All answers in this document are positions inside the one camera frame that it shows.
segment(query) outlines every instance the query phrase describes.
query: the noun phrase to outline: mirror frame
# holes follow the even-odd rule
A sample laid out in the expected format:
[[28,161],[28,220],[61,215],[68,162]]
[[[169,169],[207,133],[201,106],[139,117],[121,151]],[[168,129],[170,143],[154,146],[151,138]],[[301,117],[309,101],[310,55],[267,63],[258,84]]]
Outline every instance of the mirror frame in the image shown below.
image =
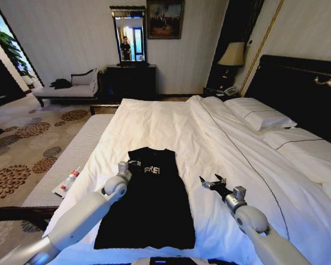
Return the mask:
[[[115,32],[115,40],[116,46],[118,47],[119,54],[119,64],[121,66],[128,65],[148,65],[147,63],[147,28],[146,28],[146,7],[145,6],[110,6],[111,16],[113,17],[114,22],[114,32]],[[127,18],[127,17],[141,17],[142,18],[142,35],[143,35],[143,50],[145,53],[144,61],[122,61],[121,60],[121,51],[118,43],[118,31],[116,29],[116,21],[115,18]]]

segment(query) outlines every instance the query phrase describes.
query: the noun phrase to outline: green leaves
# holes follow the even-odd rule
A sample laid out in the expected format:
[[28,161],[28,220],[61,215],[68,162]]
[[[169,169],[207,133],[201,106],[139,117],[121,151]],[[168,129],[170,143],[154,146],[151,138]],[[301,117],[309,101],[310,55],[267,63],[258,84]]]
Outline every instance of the green leaves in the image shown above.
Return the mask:
[[4,52],[9,57],[10,61],[15,66],[21,76],[27,75],[29,77],[32,77],[28,73],[27,64],[22,60],[22,57],[19,53],[20,50],[13,43],[16,43],[16,40],[0,30],[1,48],[4,50]]

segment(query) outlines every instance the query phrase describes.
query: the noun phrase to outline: gold wall trim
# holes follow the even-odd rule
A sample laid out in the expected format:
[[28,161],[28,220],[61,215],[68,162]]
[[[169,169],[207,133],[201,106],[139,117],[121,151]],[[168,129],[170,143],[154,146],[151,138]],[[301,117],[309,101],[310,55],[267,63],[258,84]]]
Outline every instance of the gold wall trim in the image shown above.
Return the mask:
[[255,58],[254,58],[254,60],[252,61],[252,64],[250,65],[250,68],[249,68],[249,71],[247,72],[247,75],[245,76],[244,82],[243,82],[243,84],[242,84],[241,91],[240,91],[240,94],[241,94],[241,95],[242,95],[242,92],[243,92],[244,86],[245,86],[245,84],[247,83],[248,78],[249,78],[249,76],[250,76],[250,74],[251,74],[251,72],[252,72],[252,70],[253,70],[253,68],[254,68],[254,65],[255,65],[255,63],[256,63],[256,61],[257,61],[257,59],[258,59],[258,57],[259,57],[259,55],[260,55],[260,53],[261,53],[261,51],[262,51],[264,45],[265,45],[265,42],[266,42],[266,40],[267,40],[267,37],[268,37],[269,34],[270,34],[271,28],[273,27],[273,25],[274,25],[274,23],[275,23],[275,21],[276,21],[276,18],[277,18],[278,14],[279,14],[280,11],[281,11],[281,8],[282,8],[282,6],[283,6],[284,1],[285,1],[285,0],[281,0],[280,3],[279,3],[279,5],[277,6],[276,12],[275,12],[274,16],[272,17],[272,20],[271,20],[271,22],[270,22],[269,27],[267,28],[267,31],[266,31],[266,33],[265,33],[265,36],[263,37],[263,40],[261,41],[260,47],[259,47],[258,51],[257,51],[256,54],[255,54]]
[[290,67],[290,66],[277,65],[277,64],[274,64],[274,63],[267,63],[267,62],[266,62],[265,64],[266,64],[266,65],[279,66],[279,67],[282,67],[282,68],[292,69],[292,70],[297,70],[297,71],[302,71],[302,72],[307,72],[307,73],[316,73],[317,75],[331,77],[331,73],[317,72],[317,71],[312,71],[312,70],[307,70],[307,69],[302,69],[302,68],[297,68],[297,67]]

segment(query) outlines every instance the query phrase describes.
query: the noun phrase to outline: black shirt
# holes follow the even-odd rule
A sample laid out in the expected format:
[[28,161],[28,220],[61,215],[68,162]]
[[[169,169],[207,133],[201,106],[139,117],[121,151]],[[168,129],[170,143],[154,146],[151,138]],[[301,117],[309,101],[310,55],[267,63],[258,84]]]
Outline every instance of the black shirt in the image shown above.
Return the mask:
[[194,248],[195,229],[175,152],[144,147],[129,152],[141,162],[124,197],[99,226],[94,248]]
[[127,52],[130,50],[130,44],[120,44],[120,50],[124,54],[124,60],[130,60],[130,54]]

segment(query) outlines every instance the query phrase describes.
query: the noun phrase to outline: potted plant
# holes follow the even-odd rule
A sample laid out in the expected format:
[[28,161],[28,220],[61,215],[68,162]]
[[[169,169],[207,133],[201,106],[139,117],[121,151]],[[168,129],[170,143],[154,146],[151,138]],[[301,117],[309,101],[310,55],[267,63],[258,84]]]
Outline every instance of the potted plant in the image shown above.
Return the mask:
[[32,84],[32,77],[28,72],[27,64],[22,60],[20,50],[13,44],[16,40],[0,30],[0,46],[9,57],[26,84]]

